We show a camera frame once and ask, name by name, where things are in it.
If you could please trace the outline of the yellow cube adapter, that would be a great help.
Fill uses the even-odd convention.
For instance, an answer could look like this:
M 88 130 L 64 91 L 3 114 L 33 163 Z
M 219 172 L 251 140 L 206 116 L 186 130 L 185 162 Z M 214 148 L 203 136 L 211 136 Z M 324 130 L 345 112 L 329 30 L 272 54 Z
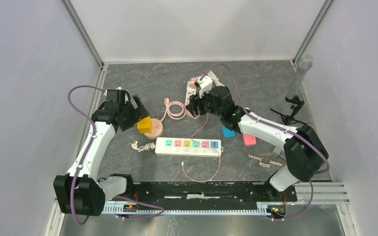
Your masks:
M 137 123 L 137 130 L 140 134 L 150 134 L 152 132 L 151 117 L 146 117 Z

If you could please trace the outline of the pink plug adapter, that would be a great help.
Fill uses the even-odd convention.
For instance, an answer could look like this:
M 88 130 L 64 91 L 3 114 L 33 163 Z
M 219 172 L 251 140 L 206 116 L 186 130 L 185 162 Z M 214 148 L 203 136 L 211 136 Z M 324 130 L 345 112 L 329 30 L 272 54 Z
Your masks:
M 252 135 L 243 134 L 243 142 L 245 146 L 255 146 L 257 141 L 256 137 Z

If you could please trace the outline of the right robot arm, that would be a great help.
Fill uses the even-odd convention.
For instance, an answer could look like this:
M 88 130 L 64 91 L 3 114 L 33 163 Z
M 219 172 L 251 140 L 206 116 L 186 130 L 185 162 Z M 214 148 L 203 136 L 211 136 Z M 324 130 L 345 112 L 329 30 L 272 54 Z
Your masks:
M 309 125 L 282 125 L 236 105 L 228 87 L 218 86 L 191 95 L 186 110 L 193 116 L 213 114 L 222 124 L 237 133 L 254 136 L 283 151 L 286 165 L 266 181 L 265 196 L 276 201 L 284 191 L 298 183 L 308 182 L 330 168 L 329 154 Z

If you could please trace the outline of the small white power strip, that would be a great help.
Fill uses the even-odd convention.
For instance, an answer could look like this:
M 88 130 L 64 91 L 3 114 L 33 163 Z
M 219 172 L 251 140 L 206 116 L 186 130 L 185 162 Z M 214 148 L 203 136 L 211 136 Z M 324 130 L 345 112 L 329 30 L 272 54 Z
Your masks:
M 191 89 L 190 86 L 189 86 L 189 81 L 187 83 L 187 87 L 186 87 L 186 95 L 185 95 L 185 105 L 187 105 L 189 103 L 189 100 L 190 100 L 190 97 L 192 95 L 195 95 L 196 94 L 196 89 Z

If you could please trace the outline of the large white power strip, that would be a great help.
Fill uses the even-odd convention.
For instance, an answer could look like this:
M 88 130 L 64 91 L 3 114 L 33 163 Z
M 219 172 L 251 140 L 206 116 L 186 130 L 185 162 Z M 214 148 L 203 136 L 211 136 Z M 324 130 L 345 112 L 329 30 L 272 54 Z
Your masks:
M 217 139 L 165 138 L 156 139 L 155 154 L 188 157 L 221 157 L 223 147 Z

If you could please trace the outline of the pink round socket stack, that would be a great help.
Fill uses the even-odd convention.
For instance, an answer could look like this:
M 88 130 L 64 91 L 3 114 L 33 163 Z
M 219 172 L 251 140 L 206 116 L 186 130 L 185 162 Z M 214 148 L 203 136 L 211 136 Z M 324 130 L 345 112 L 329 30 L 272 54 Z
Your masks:
M 151 133 L 146 133 L 144 136 L 148 139 L 155 140 L 156 138 L 160 137 L 163 134 L 164 127 L 162 122 L 159 119 L 152 118 L 151 119 Z

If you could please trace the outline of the light blue plug adapter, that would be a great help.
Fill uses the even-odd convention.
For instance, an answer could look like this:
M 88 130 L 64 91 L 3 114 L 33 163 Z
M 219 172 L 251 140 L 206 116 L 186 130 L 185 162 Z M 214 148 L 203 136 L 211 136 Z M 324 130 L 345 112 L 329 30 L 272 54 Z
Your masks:
M 236 136 L 235 131 L 228 129 L 227 127 L 222 127 L 222 134 L 225 138 L 234 138 Z

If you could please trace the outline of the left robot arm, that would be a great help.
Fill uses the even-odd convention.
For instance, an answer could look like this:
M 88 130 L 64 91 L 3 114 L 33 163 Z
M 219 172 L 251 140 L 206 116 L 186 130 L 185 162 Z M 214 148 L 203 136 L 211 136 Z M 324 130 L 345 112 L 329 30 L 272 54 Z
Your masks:
M 97 173 L 115 134 L 133 128 L 149 115 L 137 94 L 130 95 L 122 89 L 107 90 L 106 100 L 91 116 L 85 116 L 90 121 L 90 130 L 76 160 L 65 175 L 57 175 L 53 181 L 62 213 L 99 216 L 107 201 L 116 196 L 122 200 L 134 196 L 131 175 L 112 174 L 98 182 Z

